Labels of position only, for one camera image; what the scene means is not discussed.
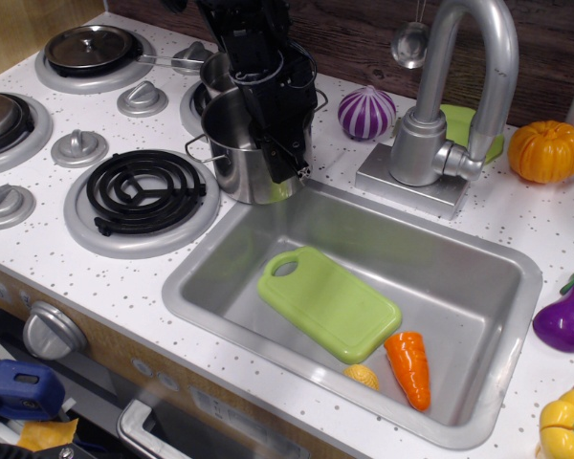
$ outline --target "purple eggplant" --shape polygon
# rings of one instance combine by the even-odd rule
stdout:
[[[562,298],[542,308],[534,317],[538,338],[563,352],[574,352],[574,274],[560,293]]]

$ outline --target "white speckled countertop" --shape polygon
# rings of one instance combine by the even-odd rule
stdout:
[[[174,55],[193,41],[109,13],[92,22],[139,33],[153,44],[158,55]],[[377,419],[345,399],[173,316],[162,303],[162,286],[194,249],[195,242],[145,260],[110,259],[80,247],[65,227],[63,203],[82,170],[55,165],[51,146],[81,129],[102,134],[108,140],[109,154],[139,148],[183,151],[191,136],[181,125],[179,103],[198,78],[153,68],[144,79],[166,92],[168,107],[156,117],[131,119],[117,109],[116,100],[123,90],[90,96],[59,93],[38,81],[34,58],[1,75],[0,91],[41,102],[53,118],[54,130],[38,154],[0,173],[0,185],[23,186],[37,200],[28,220],[0,231],[0,266],[354,455],[408,459],[534,456],[541,408],[574,384],[574,354],[547,347],[531,330],[493,434],[478,448],[452,451]],[[313,122],[313,178],[363,194],[354,188],[355,171],[376,143],[349,139],[336,120],[342,97],[359,86],[328,76],[319,76],[317,82],[329,97],[329,104]],[[394,100],[398,117],[413,104],[397,96]],[[508,138],[511,132],[510,128],[506,130]],[[392,138],[386,134],[378,142],[391,143]],[[485,166],[481,178],[472,183],[463,209],[452,221],[371,198],[527,254],[541,268],[544,278],[537,311],[559,298],[559,289],[574,273],[574,177],[556,185],[528,184],[510,171],[504,154]],[[222,198],[219,218],[232,204],[230,198]]]

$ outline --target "orange carrot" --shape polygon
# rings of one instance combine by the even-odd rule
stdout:
[[[416,332],[403,332],[385,341],[385,350],[398,383],[410,404],[419,411],[431,403],[430,369],[423,337]]]

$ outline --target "stainless steel sink basin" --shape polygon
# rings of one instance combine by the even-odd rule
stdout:
[[[383,347],[363,362],[376,392],[258,296],[265,263],[313,246],[401,309],[430,363],[431,407],[408,402]],[[311,183],[270,206],[236,204],[166,281],[177,317],[445,448],[473,448],[492,432],[541,290],[518,251],[330,186]]]

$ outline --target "cutting board handle hole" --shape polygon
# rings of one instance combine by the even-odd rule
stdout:
[[[276,277],[282,277],[284,275],[289,275],[293,271],[295,271],[297,267],[298,267],[297,261],[288,261],[286,263],[281,264],[280,266],[277,266],[275,268],[274,272],[272,273],[272,275],[276,276]]]

